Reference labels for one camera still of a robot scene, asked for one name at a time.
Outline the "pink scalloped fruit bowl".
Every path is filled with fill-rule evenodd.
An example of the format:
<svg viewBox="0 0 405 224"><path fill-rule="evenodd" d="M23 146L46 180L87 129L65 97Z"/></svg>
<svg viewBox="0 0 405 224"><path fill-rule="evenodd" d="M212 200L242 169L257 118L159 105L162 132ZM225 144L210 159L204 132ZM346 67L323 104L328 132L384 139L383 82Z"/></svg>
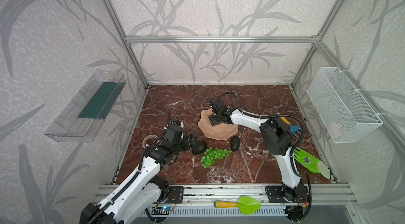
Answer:
<svg viewBox="0 0 405 224"><path fill-rule="evenodd" d="M208 110L202 110L200 113L198 126L206 137L214 140L227 140L238 133L237 125L220 123L219 125L212 126L209 121L209 116L212 114L213 112L211 108Z"/></svg>

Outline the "dark fake avocado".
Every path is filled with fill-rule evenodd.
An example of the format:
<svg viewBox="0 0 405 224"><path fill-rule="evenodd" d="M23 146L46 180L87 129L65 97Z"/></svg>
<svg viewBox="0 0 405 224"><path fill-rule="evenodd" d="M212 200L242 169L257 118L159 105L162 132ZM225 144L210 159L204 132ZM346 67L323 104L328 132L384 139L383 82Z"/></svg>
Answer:
<svg viewBox="0 0 405 224"><path fill-rule="evenodd" d="M240 148L240 138L238 136L232 136L230 145L232 152L238 151Z"/></svg>
<svg viewBox="0 0 405 224"><path fill-rule="evenodd" d="M195 148L192 150L192 154L195 156L198 156L200 154L203 154L207 149L207 143L204 141L197 141L195 143Z"/></svg>

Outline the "green fake grape bunch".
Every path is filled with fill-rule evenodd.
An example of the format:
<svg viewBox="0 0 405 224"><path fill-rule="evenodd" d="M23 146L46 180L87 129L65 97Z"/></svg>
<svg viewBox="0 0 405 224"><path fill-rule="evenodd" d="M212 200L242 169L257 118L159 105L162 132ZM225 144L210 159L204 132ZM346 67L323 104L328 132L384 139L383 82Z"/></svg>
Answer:
<svg viewBox="0 0 405 224"><path fill-rule="evenodd" d="M218 149L218 148L208 148L203 153L201 157L200 164L203 168L208 169L213 164L215 164L216 160L224 159L225 157L229 156L232 153L232 150L228 149Z"/></svg>

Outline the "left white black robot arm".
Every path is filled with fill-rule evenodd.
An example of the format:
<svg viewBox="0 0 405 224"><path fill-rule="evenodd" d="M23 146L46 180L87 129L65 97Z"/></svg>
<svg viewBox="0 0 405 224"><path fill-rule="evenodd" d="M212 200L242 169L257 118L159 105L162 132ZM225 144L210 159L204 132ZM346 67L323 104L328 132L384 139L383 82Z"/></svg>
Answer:
<svg viewBox="0 0 405 224"><path fill-rule="evenodd" d="M168 182L158 173L176 154L195 149L196 142L196 136L185 133L182 124L166 126L163 134L144 149L137 168L97 205L89 203L79 223L132 223L147 207L168 197Z"/></svg>

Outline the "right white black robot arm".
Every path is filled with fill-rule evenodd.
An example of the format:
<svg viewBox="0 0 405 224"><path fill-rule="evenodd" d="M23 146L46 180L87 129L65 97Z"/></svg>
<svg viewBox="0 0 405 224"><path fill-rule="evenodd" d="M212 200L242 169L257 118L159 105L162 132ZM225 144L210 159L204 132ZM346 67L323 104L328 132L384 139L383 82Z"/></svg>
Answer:
<svg viewBox="0 0 405 224"><path fill-rule="evenodd" d="M300 196L307 192L308 202L311 201L311 186L304 185L302 176L299 174L295 159L294 150L303 140L303 132L295 144L293 133L281 117L290 117L296 120L301 127L302 121L289 114L258 115L242 110L239 107L227 107L221 99L210 101L213 114L209 121L213 127L224 123L229 125L243 126L259 132L265 143L267 150L275 157L282 179L282 197L288 202L295 202Z"/></svg>

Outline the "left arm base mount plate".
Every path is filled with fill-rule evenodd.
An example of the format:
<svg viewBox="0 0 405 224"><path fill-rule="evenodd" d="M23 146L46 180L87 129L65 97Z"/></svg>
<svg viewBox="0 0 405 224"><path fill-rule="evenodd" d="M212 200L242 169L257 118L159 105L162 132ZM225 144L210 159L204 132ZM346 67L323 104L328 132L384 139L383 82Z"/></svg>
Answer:
<svg viewBox="0 0 405 224"><path fill-rule="evenodd" d="M163 188L158 203L181 204L183 202L184 189L183 186L169 186Z"/></svg>

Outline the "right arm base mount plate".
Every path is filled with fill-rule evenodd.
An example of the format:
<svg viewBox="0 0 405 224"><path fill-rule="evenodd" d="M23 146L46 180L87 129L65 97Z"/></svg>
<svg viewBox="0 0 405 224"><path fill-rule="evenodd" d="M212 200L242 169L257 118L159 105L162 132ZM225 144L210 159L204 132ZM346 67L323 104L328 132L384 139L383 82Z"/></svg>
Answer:
<svg viewBox="0 0 405 224"><path fill-rule="evenodd" d="M284 204L304 204L308 201L310 195L308 187L305 186L298 196L287 196L282 186L266 186L265 193L269 203L284 203Z"/></svg>

